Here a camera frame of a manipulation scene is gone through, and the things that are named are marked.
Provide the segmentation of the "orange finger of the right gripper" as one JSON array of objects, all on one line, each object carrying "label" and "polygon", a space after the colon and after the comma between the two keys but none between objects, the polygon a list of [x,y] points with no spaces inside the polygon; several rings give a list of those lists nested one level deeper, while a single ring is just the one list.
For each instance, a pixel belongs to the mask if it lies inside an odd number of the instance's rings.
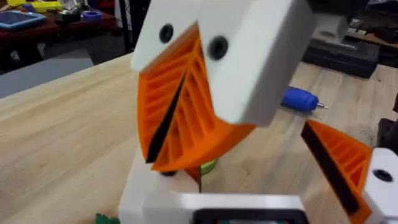
[{"label": "orange finger of the right gripper", "polygon": [[195,59],[153,170],[200,166],[273,119],[313,32],[307,1],[199,1]]},{"label": "orange finger of the right gripper", "polygon": [[142,153],[154,163],[195,59],[199,1],[151,1],[131,67],[139,72],[137,115]]}]

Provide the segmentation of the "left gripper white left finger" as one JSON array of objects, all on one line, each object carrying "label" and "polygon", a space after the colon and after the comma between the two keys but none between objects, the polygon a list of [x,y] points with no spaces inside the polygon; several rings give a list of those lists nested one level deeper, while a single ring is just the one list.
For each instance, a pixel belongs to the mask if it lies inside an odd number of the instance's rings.
[{"label": "left gripper white left finger", "polygon": [[152,192],[198,193],[199,191],[200,178],[193,178],[184,170],[172,176],[152,171],[151,165],[145,162],[141,147],[137,146],[118,206],[119,220],[122,224],[144,223],[142,208],[147,194]]}]

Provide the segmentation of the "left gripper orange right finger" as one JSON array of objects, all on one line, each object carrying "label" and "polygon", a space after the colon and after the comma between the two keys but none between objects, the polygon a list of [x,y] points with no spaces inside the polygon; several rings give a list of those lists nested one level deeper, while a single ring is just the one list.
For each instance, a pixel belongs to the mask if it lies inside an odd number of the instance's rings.
[{"label": "left gripper orange right finger", "polygon": [[397,122],[380,120],[376,147],[311,119],[301,137],[351,223],[397,223]]}]

